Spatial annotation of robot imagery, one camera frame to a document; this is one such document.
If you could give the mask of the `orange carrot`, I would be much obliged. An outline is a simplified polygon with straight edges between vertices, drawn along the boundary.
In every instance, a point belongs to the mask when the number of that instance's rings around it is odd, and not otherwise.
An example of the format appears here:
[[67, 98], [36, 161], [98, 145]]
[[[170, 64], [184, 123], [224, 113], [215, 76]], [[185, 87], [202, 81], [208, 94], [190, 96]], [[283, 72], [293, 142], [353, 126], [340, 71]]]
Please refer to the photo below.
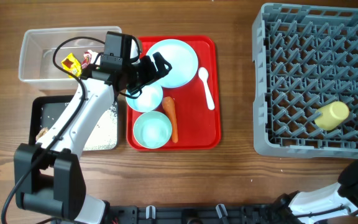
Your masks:
[[162, 100], [162, 107], [169, 118], [172, 124], [172, 136], [171, 139], [174, 143], [178, 142], [178, 126], [177, 126], [177, 117], [176, 117], [176, 110], [175, 110], [175, 103], [172, 97], [166, 96]]

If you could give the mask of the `yellow snack wrapper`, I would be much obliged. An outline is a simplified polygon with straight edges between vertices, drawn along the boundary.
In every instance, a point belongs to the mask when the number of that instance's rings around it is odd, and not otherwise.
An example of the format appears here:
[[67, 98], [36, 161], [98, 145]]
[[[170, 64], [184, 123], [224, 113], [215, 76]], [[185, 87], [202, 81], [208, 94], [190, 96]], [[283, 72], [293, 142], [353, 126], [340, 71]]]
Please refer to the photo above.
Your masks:
[[62, 61], [61, 65], [65, 71], [79, 77], [82, 73], [81, 63], [76, 59], [73, 53], [68, 54]]

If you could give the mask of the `green bowl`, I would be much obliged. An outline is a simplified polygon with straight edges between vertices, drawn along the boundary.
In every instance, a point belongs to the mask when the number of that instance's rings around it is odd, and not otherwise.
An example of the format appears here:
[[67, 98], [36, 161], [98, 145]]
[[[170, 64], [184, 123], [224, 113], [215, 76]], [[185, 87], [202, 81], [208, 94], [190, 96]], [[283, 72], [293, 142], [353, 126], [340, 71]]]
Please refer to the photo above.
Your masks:
[[170, 140], [172, 130], [172, 124], [165, 114], [149, 111], [136, 119], [132, 133], [142, 147], [157, 149]]

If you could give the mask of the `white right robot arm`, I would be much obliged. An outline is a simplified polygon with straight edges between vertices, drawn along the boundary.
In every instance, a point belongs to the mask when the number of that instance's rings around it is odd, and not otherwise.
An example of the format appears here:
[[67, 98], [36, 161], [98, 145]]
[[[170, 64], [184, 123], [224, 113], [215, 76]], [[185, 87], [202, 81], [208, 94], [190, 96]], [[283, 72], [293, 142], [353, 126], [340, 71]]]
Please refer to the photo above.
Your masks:
[[314, 224], [330, 218], [358, 217], [358, 159], [336, 183], [312, 192], [283, 194], [272, 204], [274, 223]]

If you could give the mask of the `white tissue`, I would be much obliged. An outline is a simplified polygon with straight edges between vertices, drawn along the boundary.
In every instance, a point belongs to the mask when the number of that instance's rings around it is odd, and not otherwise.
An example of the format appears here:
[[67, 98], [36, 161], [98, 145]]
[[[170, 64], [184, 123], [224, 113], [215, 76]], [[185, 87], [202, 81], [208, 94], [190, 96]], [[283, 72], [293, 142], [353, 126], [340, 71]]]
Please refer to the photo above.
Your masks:
[[102, 52], [94, 52], [92, 50], [88, 51], [91, 54], [91, 63], [95, 65], [100, 65]]

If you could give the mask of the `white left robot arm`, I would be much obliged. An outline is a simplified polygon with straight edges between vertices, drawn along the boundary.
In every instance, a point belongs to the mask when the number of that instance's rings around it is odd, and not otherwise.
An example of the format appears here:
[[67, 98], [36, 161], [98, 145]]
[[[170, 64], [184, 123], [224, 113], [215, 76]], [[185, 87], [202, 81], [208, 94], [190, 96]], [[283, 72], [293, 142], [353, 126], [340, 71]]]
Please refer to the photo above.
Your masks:
[[76, 80], [78, 89], [55, 124], [35, 144], [14, 154], [18, 208], [79, 223], [104, 223], [110, 204], [86, 193], [79, 158], [103, 113], [127, 89], [131, 98], [172, 69], [161, 53], [152, 56], [99, 54]]

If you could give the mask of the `brown round food piece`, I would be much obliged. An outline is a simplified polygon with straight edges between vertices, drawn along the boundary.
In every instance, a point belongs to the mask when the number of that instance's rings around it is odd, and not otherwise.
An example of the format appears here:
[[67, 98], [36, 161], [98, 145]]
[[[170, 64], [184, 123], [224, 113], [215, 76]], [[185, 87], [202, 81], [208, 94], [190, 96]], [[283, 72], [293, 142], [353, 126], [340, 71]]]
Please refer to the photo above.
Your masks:
[[36, 135], [35, 140], [38, 141], [42, 136], [48, 132], [48, 127], [42, 128], [39, 133]]

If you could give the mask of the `light blue plate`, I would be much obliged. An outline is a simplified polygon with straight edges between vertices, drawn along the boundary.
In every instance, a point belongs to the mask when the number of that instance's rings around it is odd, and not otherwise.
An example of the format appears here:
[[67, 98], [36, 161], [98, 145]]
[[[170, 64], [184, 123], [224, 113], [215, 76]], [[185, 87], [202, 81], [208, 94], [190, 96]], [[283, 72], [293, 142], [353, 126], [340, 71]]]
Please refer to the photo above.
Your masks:
[[153, 44], [146, 55], [159, 52], [170, 63], [172, 69], [168, 75], [157, 83], [164, 88], [178, 88], [186, 85], [195, 76], [198, 69], [198, 56], [186, 42], [177, 39], [166, 39]]

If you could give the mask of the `light blue bowl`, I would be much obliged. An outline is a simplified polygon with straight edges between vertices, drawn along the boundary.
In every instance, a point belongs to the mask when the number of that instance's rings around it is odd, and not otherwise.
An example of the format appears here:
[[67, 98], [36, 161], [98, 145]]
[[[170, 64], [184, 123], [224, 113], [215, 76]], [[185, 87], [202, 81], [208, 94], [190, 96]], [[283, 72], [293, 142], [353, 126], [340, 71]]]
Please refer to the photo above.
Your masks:
[[126, 97], [126, 102], [135, 111], [145, 113], [155, 110], [162, 102], [163, 89], [158, 83], [146, 85], [142, 88], [142, 93], [136, 93], [133, 97]]

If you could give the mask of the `red silver snack wrapper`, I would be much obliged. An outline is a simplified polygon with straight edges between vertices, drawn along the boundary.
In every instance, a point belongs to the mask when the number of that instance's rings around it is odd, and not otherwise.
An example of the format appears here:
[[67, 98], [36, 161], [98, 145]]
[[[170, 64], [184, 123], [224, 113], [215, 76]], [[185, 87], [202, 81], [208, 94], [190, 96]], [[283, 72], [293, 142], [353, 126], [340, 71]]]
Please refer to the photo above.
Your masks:
[[84, 52], [83, 57], [84, 57], [84, 60], [81, 63], [81, 68], [85, 69], [91, 63], [93, 54], [90, 51], [86, 51], [86, 52]]

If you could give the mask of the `yellow plastic cup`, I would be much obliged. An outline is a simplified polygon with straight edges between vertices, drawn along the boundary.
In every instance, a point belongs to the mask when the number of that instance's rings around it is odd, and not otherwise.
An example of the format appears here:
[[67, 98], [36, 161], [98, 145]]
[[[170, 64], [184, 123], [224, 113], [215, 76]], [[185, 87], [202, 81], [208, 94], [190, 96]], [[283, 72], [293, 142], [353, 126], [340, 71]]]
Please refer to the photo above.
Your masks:
[[348, 106], [341, 101], [334, 101], [317, 110], [320, 115], [314, 120], [315, 124], [326, 131], [330, 131], [339, 126], [349, 116]]

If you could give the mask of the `pile of white rice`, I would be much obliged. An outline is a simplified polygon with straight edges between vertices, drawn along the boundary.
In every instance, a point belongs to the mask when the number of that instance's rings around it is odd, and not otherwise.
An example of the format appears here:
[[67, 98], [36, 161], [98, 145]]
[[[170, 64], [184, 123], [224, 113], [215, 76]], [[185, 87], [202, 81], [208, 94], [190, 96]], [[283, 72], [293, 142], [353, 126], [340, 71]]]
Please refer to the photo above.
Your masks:
[[114, 102], [100, 117], [86, 144], [85, 151], [114, 149], [118, 140], [118, 104]]

